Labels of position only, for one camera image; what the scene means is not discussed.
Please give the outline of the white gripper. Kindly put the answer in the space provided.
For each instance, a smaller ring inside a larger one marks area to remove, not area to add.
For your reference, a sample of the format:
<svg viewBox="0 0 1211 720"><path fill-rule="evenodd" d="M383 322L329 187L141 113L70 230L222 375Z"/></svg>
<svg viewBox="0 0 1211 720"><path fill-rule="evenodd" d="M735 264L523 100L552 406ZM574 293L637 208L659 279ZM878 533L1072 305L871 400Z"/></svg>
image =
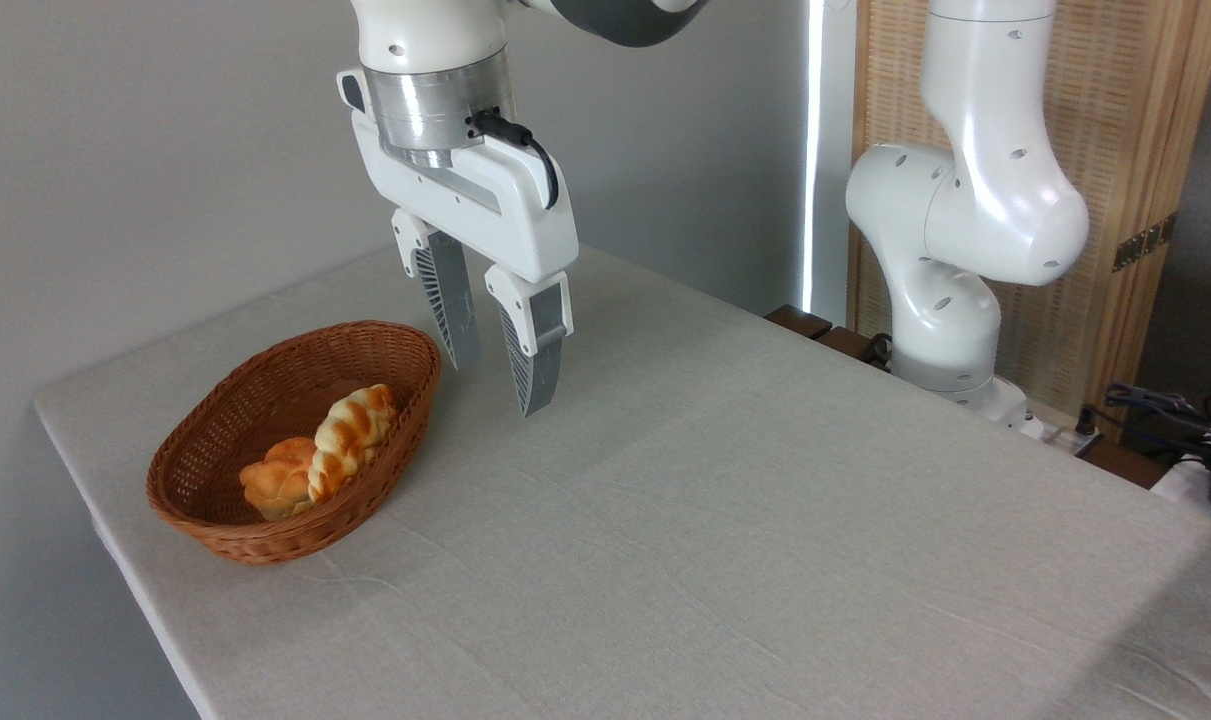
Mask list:
<svg viewBox="0 0 1211 720"><path fill-rule="evenodd" d="M352 109L355 142L373 186L398 208L394 234L401 265L421 283L450 364L460 370L481 355L465 244L499 264L487 269L484 284L501 310L521 414L543 409L558 387L561 342L573 334L561 270L576 260L579 242L567 188L549 206L540 156L494 136L450 151L449 168L389 155L378 140L363 74L344 70L337 86Z"/></svg>

